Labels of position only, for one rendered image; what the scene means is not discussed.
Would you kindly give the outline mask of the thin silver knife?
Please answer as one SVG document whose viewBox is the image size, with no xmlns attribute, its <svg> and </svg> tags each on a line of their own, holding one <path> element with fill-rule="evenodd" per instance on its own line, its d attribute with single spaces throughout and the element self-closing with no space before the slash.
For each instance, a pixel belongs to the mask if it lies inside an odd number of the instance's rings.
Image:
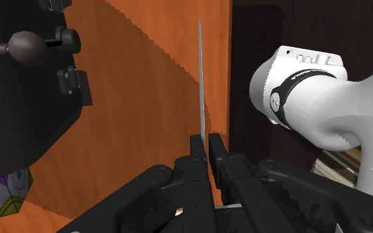
<svg viewBox="0 0 373 233">
<path fill-rule="evenodd" d="M 198 19 L 198 66 L 199 66 L 199 118 L 200 118 L 200 136 L 201 142 L 203 143 L 203 149 L 205 150 L 205 158 L 208 157 L 208 145 L 206 141 L 206 119 L 205 119 L 205 97 L 204 97 L 204 82 L 203 82 L 203 52 L 202 52 L 202 29 L 201 29 L 201 19 Z M 232 209 L 232 208 L 241 208 L 242 205 L 231 204 L 224 205 L 222 202 L 220 205 L 217 204 L 217 201 L 220 200 L 221 194 L 220 191 L 216 188 L 215 180 L 213 178 L 212 170 L 210 163 L 207 162 L 207 173 L 208 180 L 211 186 L 211 191 L 213 195 L 213 201 L 215 204 L 215 209 Z"/>
</svg>

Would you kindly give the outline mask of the black appliance with knobs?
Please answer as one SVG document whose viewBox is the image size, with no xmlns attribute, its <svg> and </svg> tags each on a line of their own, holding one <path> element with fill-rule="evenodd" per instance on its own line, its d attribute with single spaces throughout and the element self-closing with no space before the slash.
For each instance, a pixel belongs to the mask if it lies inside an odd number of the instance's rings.
<svg viewBox="0 0 373 233">
<path fill-rule="evenodd" d="M 92 103 L 71 4 L 0 0 L 0 176 L 31 166 Z"/>
</svg>

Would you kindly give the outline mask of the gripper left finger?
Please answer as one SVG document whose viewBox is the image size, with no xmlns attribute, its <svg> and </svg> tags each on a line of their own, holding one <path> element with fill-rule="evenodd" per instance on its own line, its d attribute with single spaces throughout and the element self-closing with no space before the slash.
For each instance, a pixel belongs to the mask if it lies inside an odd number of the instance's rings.
<svg viewBox="0 0 373 233">
<path fill-rule="evenodd" d="M 57 233 L 217 233 L 201 136 L 174 168 L 154 165 Z"/>
</svg>

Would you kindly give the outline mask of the white purple green faceted ball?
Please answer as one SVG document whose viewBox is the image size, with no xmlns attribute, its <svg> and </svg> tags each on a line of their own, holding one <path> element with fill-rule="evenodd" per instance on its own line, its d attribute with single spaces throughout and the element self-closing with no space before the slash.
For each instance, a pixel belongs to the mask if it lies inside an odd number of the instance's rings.
<svg viewBox="0 0 373 233">
<path fill-rule="evenodd" d="M 0 217 L 20 211 L 32 182 L 29 169 L 0 177 Z"/>
</svg>

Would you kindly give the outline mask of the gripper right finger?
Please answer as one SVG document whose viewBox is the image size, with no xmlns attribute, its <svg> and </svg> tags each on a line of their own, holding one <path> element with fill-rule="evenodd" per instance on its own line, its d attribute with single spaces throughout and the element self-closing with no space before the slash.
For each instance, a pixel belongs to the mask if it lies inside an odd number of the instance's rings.
<svg viewBox="0 0 373 233">
<path fill-rule="evenodd" d="M 254 233 L 373 233 L 373 196 L 277 160 L 252 165 L 208 135 L 226 205 L 240 204 Z"/>
</svg>

